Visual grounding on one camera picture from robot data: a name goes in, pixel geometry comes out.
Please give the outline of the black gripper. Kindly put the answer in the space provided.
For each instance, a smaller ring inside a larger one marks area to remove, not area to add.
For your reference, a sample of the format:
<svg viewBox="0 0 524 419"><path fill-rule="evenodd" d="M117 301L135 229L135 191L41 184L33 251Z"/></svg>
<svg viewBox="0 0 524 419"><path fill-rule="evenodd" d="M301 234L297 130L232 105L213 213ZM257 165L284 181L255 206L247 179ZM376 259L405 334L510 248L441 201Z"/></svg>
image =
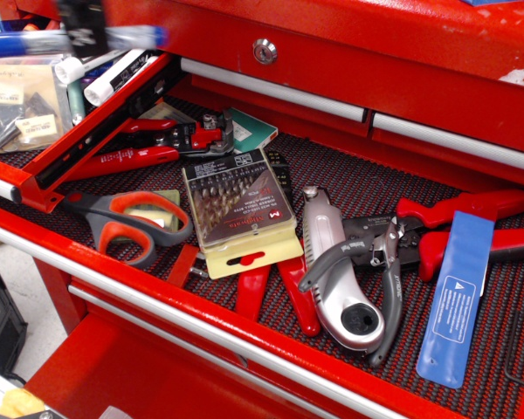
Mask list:
<svg viewBox="0 0 524 419"><path fill-rule="evenodd" d="M58 0L56 4L76 56L89 57L109 52L101 0ZM90 26L90 29L68 26Z"/></svg>

